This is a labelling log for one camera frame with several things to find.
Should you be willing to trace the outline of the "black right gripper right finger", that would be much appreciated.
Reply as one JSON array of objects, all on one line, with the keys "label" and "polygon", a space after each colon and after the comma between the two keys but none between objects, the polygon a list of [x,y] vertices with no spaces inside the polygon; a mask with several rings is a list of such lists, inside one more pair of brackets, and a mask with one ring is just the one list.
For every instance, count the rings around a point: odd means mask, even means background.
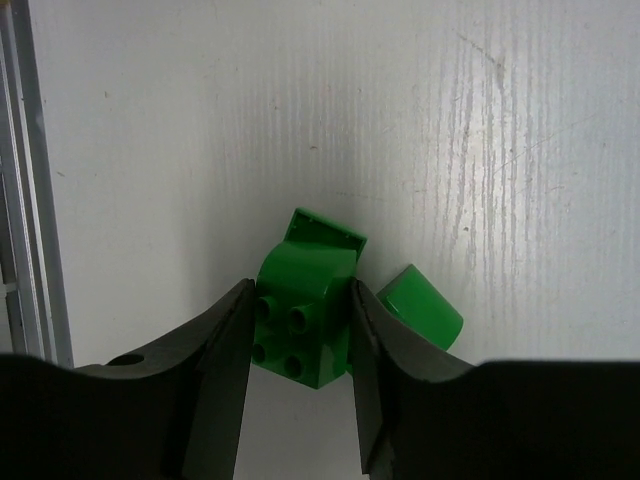
[{"label": "black right gripper right finger", "polygon": [[635,361],[467,363],[351,295],[361,468],[372,479],[635,479]]}]

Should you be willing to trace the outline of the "green 2x2 lego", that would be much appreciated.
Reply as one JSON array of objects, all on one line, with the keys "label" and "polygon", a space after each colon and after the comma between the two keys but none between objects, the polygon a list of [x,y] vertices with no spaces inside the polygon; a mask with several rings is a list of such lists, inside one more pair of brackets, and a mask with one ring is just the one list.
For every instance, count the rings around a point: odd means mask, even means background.
[{"label": "green 2x2 lego", "polygon": [[346,372],[353,250],[282,242],[256,279],[252,362],[319,389]]},{"label": "green 2x2 lego", "polygon": [[413,264],[386,284],[377,298],[394,317],[445,351],[464,325],[462,315]]}]

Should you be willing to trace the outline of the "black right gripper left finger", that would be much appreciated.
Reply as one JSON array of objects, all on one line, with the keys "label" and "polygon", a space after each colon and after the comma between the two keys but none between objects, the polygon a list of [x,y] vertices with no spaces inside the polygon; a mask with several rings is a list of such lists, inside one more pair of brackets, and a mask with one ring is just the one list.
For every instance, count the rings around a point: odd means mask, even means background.
[{"label": "black right gripper left finger", "polygon": [[105,364],[1,358],[5,479],[229,479],[251,363],[255,284]]}]

